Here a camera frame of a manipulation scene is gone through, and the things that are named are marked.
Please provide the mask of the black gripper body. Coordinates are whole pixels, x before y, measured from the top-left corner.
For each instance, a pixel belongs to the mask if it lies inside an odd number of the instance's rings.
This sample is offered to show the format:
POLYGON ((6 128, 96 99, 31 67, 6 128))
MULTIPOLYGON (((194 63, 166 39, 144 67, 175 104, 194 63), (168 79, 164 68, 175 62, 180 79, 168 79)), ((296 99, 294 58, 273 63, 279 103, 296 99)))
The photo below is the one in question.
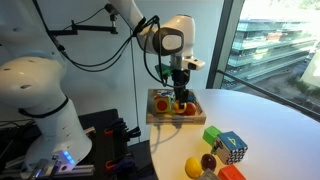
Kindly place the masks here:
POLYGON ((175 89, 182 88, 184 89, 190 80, 190 71, 189 70, 176 70, 174 69, 171 73, 173 80, 173 87, 175 89))

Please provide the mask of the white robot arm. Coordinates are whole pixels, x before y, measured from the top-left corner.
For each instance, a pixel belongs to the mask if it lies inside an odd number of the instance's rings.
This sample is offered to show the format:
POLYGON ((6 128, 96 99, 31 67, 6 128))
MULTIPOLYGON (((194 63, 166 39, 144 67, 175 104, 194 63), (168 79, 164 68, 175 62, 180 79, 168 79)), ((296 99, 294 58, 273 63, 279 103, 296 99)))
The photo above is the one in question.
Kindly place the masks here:
MULTIPOLYGON (((188 67, 193 58, 194 19, 176 15, 153 28, 134 0, 108 0, 133 31, 141 48, 171 56, 188 67)), ((61 90, 66 72, 62 52, 48 35, 31 0, 0 0, 1 44, 13 59, 0 68, 0 100, 35 120, 41 135, 27 150, 24 173, 72 171, 92 148, 74 104, 61 90)))

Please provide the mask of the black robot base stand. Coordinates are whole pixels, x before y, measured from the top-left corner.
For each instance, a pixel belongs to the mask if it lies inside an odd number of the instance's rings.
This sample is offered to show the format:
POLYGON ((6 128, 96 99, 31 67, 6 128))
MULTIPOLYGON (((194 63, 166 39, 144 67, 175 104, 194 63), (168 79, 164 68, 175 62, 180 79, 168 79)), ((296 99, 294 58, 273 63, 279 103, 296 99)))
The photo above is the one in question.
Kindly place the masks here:
MULTIPOLYGON (((79 117, 84 128, 94 127, 95 132, 90 135, 92 149, 88 156, 79 165, 81 168, 73 174, 59 176, 56 174, 51 179, 47 177, 37 180, 158 180, 151 162, 148 141, 128 146, 128 151, 133 154, 134 167, 116 174, 108 173, 105 164, 114 158, 112 138, 104 134, 104 129, 114 120, 118 119, 116 109, 100 111, 79 117)), ((1 131, 1 176, 0 180, 23 180, 20 177, 20 165, 6 169, 5 165, 26 153, 31 143, 40 136, 36 125, 26 125, 20 128, 1 131)))

